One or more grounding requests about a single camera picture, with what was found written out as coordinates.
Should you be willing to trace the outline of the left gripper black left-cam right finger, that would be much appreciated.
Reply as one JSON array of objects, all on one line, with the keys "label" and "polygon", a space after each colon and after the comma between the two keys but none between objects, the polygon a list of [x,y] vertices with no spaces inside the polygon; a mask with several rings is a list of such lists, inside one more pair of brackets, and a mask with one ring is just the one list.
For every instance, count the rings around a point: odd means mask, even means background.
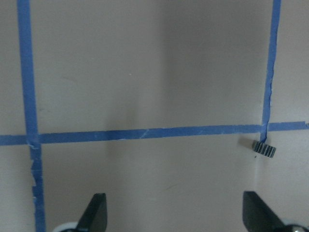
[{"label": "left gripper black left-cam right finger", "polygon": [[242,197],[242,221],[248,232],[281,232],[285,224],[255,191]]}]

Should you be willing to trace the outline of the left gripper black left-cam left finger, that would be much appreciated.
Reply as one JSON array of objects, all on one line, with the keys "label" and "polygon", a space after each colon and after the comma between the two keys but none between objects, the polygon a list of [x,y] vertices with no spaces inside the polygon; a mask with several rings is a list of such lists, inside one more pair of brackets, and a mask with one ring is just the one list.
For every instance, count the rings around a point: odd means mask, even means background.
[{"label": "left gripper black left-cam left finger", "polygon": [[107,229],[107,199],[105,193],[93,195],[76,226],[77,232],[105,232]]}]

